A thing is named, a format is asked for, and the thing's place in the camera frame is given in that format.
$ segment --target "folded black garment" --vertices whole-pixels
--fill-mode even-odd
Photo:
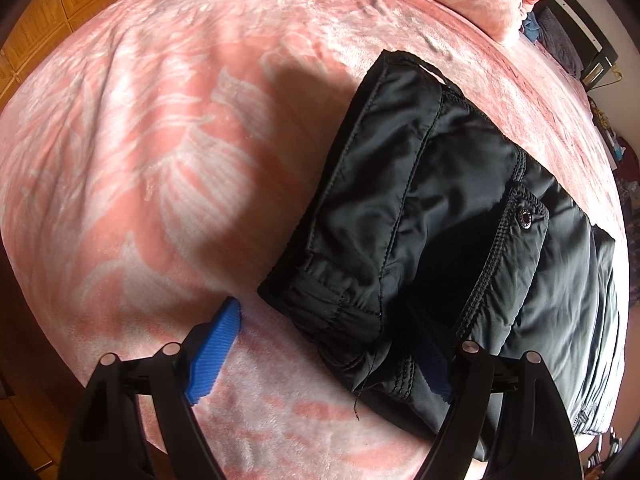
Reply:
[[[414,433],[441,427],[450,352],[472,339],[506,357],[539,352],[574,432],[596,434],[623,367],[613,249],[439,70],[385,51],[258,293],[344,386]],[[500,402],[494,394],[480,460]]]

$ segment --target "silver screw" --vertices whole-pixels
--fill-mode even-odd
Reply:
[[[167,343],[162,347],[164,355],[176,355],[180,351],[180,343]]]
[[[542,361],[542,357],[540,357],[540,354],[538,352],[527,352],[527,361],[537,365]]]
[[[475,341],[465,341],[462,343],[462,349],[468,354],[477,354],[480,347]]]
[[[111,366],[114,362],[116,362],[116,354],[112,354],[111,352],[100,358],[100,364],[102,366]]]

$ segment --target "ribbed blue pad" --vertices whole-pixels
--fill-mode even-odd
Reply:
[[[213,322],[209,335],[191,362],[189,384],[184,394],[192,406],[213,388],[238,332],[240,303],[230,298],[222,305],[222,311]]]

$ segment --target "headboard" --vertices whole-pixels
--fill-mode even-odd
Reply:
[[[587,91],[591,90],[618,60],[618,53],[577,0],[540,0],[534,6],[534,14],[539,16],[545,7],[571,38],[584,66],[580,81]]]

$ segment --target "blue gripper pad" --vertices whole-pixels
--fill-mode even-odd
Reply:
[[[226,298],[216,317],[196,325],[185,339],[184,344],[190,344],[192,349],[196,345],[191,358],[189,383],[184,391],[192,406],[213,388],[240,332],[240,319],[240,302],[236,298]]]

